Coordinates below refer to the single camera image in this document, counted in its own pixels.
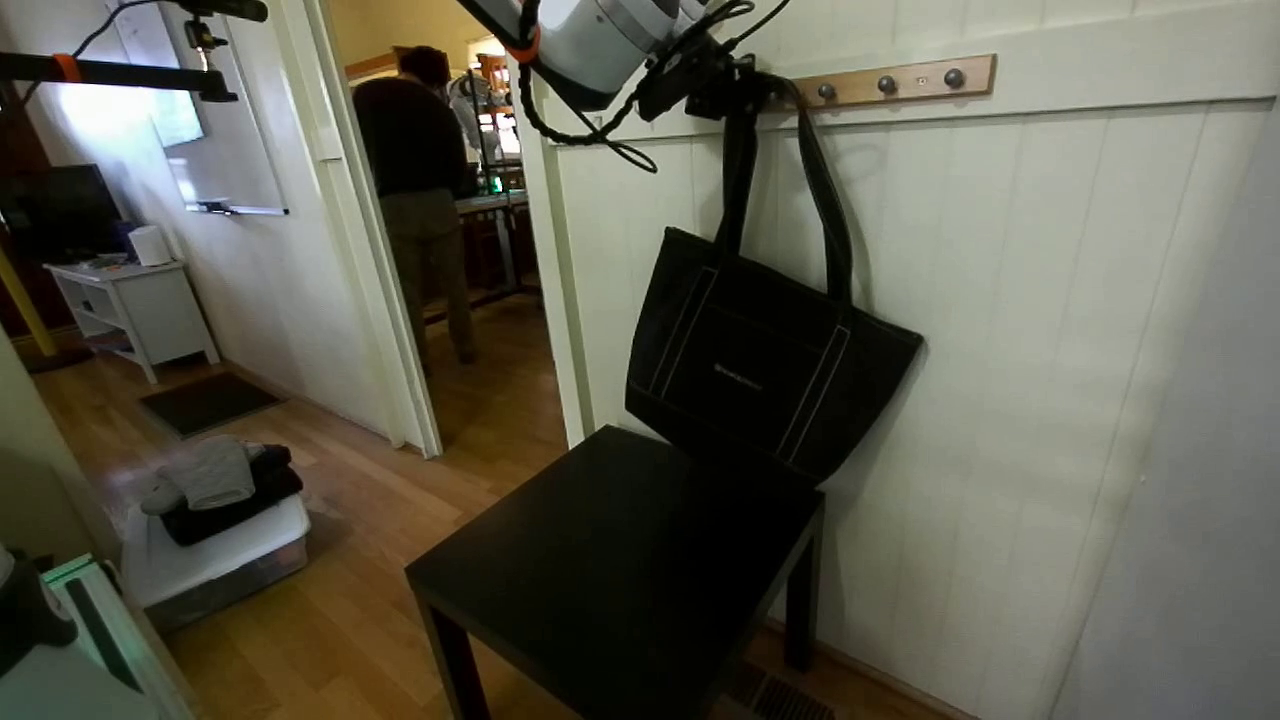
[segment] wooden floor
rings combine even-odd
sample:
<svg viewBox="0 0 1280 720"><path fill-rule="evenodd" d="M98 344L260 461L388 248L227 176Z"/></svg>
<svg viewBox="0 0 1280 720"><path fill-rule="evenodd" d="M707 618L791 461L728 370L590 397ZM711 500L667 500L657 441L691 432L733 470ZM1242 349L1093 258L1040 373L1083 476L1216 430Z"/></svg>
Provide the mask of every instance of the wooden floor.
<svg viewBox="0 0 1280 720"><path fill-rule="evenodd" d="M443 461L388 448L294 400L219 430L243 445L292 448L306 479L317 544L300 575L171 635L171 656L206 717L447 717L400 570L563 454L563 432L554 416L547 421L554 392L536 301L508 301L475 322L478 363L453 363L434 344L428 361L443 363L443 378L433 379L447 392L453 448ZM125 361L44 373L37 386L109 507L125 504L140 470L180 445L134 404L152 390ZM571 717L482 643L475 662L490 717ZM772 632L756 635L752 662L781 667ZM783 679L832 706L834 717L934 717L834 665Z"/></svg>

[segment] black bag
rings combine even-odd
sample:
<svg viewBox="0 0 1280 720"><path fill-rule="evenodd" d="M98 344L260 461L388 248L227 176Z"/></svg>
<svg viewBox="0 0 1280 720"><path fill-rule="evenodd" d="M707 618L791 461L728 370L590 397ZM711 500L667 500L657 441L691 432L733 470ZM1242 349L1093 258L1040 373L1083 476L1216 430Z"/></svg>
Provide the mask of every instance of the black bag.
<svg viewBox="0 0 1280 720"><path fill-rule="evenodd" d="M846 226L799 95L795 109L803 176L823 220L829 294L738 258L756 111L734 111L724 126L719 238L707 244L667 227L626 370L626 414L675 448L781 488L829 479L924 344L853 307Z"/></svg>

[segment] chair leg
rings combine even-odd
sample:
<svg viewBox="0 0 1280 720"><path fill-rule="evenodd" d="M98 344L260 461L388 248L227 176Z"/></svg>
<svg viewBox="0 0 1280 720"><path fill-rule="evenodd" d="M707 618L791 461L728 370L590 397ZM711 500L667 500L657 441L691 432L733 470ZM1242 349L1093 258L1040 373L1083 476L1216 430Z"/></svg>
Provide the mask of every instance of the chair leg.
<svg viewBox="0 0 1280 720"><path fill-rule="evenodd" d="M440 665L443 696L454 720L487 720L468 632L440 610L422 610L428 639Z"/></svg>
<svg viewBox="0 0 1280 720"><path fill-rule="evenodd" d="M786 575L786 667L806 673L814 648L814 533Z"/></svg>

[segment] wooden hook rack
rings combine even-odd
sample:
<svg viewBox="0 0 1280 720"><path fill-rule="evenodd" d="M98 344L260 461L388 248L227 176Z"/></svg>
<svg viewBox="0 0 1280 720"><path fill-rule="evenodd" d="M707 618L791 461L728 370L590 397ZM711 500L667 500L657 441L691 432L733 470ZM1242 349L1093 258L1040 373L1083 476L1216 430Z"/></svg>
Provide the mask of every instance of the wooden hook rack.
<svg viewBox="0 0 1280 720"><path fill-rule="evenodd" d="M795 81L813 109L920 104L991 95L997 58L951 58Z"/></svg>

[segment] bag strap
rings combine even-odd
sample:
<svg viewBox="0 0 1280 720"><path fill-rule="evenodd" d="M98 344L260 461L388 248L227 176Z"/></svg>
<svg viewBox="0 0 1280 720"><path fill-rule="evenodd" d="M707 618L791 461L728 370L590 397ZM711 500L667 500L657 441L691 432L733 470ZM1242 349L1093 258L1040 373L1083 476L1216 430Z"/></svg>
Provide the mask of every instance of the bag strap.
<svg viewBox="0 0 1280 720"><path fill-rule="evenodd" d="M829 301L832 307L853 307L853 240L846 240L846 220L843 220L843 204L838 204L823 146L814 141L803 92L786 81L774 81L774 83L795 104L795 115L799 115L795 136L799 136L803 179L823 220ZM745 244L745 220L748 220L752 171L756 171L756 115L758 115L758 104L745 104L724 119L724 220L714 233L714 248L728 258L738 258L738 244Z"/></svg>

